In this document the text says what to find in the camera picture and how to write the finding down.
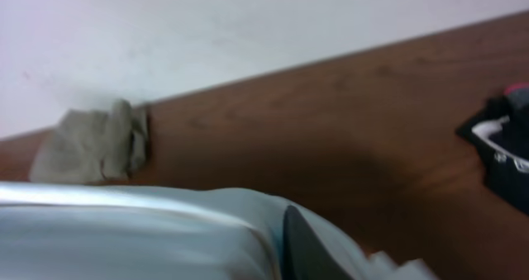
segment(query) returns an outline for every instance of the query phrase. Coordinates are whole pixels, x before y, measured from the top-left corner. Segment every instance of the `gray rag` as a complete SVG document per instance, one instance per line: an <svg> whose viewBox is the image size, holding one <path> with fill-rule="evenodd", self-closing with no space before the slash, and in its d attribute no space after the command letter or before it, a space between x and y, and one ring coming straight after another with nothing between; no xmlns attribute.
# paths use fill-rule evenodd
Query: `gray rag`
<svg viewBox="0 0 529 280"><path fill-rule="evenodd" d="M116 102L110 113L70 111L40 147L30 171L36 183L93 184L127 178L145 162L145 108Z"/></svg>

